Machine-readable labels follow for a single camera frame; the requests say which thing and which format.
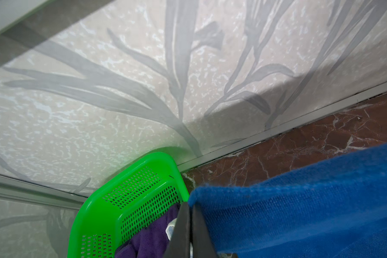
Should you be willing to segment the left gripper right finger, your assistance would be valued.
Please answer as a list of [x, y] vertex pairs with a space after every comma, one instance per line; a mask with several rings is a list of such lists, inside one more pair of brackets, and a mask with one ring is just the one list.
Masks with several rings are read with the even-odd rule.
[[218, 258], [199, 204], [192, 207], [191, 242], [193, 258]]

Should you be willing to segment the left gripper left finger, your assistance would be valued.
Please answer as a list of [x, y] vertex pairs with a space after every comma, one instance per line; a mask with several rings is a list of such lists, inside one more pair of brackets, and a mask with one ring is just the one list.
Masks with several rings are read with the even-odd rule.
[[181, 204], [164, 258], [190, 258], [191, 215], [187, 202]]

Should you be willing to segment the blue towel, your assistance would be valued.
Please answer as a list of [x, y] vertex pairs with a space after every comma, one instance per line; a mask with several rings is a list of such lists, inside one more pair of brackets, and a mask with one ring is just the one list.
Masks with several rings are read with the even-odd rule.
[[240, 258], [387, 258], [387, 144], [250, 187], [199, 187], [214, 247]]

